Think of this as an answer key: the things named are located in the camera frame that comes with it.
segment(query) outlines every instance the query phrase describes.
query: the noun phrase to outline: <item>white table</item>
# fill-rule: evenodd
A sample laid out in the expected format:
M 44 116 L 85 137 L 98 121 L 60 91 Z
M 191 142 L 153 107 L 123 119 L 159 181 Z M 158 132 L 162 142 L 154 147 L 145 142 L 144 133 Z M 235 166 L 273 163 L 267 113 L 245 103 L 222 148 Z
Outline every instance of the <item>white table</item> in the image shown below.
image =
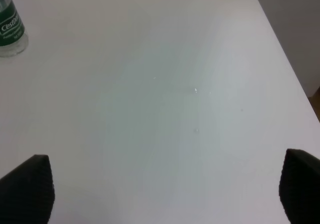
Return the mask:
M 286 224 L 320 124 L 257 0 L 14 0 L 0 176 L 48 154 L 51 224 Z

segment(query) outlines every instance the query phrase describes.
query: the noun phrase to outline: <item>gray wall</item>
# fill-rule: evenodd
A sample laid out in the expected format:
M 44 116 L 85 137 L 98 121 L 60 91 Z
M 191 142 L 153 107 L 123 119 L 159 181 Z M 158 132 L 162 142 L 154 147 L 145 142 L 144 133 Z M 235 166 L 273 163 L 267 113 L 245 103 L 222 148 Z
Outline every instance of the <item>gray wall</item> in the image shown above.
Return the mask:
M 305 93 L 320 87 L 320 0 L 259 0 Z

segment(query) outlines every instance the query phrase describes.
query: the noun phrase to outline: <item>water bottle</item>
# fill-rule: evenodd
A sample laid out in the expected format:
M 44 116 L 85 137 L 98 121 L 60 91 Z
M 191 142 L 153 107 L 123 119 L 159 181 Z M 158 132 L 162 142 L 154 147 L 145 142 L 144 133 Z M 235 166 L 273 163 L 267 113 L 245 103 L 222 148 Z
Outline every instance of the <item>water bottle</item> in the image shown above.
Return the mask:
M 25 50 L 28 35 L 12 0 L 0 0 L 0 57 Z

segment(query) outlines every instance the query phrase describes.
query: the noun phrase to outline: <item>wooden floor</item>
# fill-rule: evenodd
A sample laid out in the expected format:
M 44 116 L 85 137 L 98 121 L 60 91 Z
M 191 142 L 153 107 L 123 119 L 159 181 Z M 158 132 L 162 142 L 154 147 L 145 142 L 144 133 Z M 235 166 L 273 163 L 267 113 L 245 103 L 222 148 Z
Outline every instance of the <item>wooden floor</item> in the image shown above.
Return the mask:
M 309 98 L 312 108 L 320 121 L 320 89 L 314 94 L 313 97 Z

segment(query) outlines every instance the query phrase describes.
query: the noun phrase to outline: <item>bottle label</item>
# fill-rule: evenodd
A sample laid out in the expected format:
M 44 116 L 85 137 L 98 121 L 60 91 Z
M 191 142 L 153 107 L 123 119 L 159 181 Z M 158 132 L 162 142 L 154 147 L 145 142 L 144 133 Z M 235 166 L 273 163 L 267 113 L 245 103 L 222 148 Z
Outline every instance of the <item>bottle label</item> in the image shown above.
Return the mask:
M 8 7 L 0 12 L 0 46 L 18 41 L 25 32 L 16 7 L 11 0 Z

